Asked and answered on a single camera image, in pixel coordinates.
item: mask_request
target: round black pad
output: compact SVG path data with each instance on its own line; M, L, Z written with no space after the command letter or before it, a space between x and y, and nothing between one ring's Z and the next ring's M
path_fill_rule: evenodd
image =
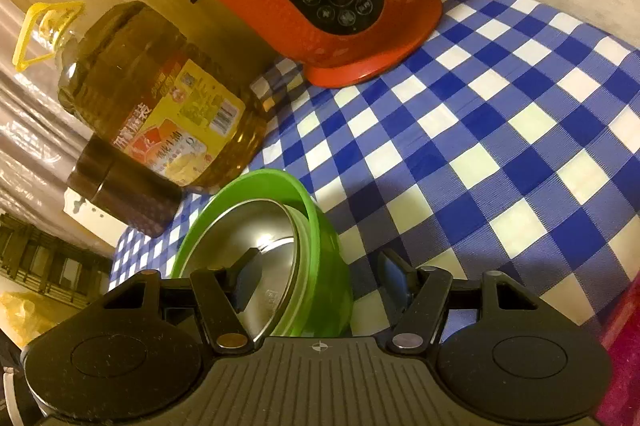
M138 310L85 312L28 347L26 379L44 406L75 420L132 420L191 388L201 358L188 334Z
M535 336L516 336L494 346L494 361L511 376L544 379L566 366L566 353L553 341Z
M607 390L604 349L572 325L480 320L449 337L437 369L449 390L497 422L556 422L588 414Z
M94 377L118 377L129 374L146 359L146 346L140 340L122 334L104 334L84 340L71 354L71 362L80 372Z

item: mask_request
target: stainless steel bowl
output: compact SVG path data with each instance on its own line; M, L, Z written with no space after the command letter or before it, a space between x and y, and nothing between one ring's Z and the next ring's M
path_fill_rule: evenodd
M262 276L238 317L256 341L278 323L298 275L300 241L283 205L271 199L252 199L229 208L196 243L182 275L203 267L231 267L251 247L260 249Z

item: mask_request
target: cooking oil bottle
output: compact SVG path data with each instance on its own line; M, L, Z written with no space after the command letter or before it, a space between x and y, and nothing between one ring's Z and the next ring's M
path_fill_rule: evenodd
M144 2L114 6L84 36L74 30L83 10L84 2L31 6L14 53L16 70L55 57L62 106L180 186L215 191L237 177L266 132L251 89L235 85ZM28 60L32 36L50 53Z

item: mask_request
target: metal screw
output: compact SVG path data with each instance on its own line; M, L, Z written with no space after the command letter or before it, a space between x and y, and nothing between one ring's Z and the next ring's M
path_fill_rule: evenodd
M242 348L248 343L248 339L244 334L238 332L228 332L218 336L216 343L222 348Z
M424 343L424 340L418 334L412 334L411 332L396 334L391 341L395 346L402 349L418 348Z

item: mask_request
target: barcode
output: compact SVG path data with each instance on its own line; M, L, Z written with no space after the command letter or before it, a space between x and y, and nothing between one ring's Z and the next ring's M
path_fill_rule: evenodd
M193 87L193 84L195 83L195 81L196 79L193 76L191 76L188 72L184 73L184 76L182 76L182 83L184 83L188 87Z
M228 100L224 100L218 109L218 114L211 120L209 128L226 137L231 127L234 126L236 117L238 117L238 109Z

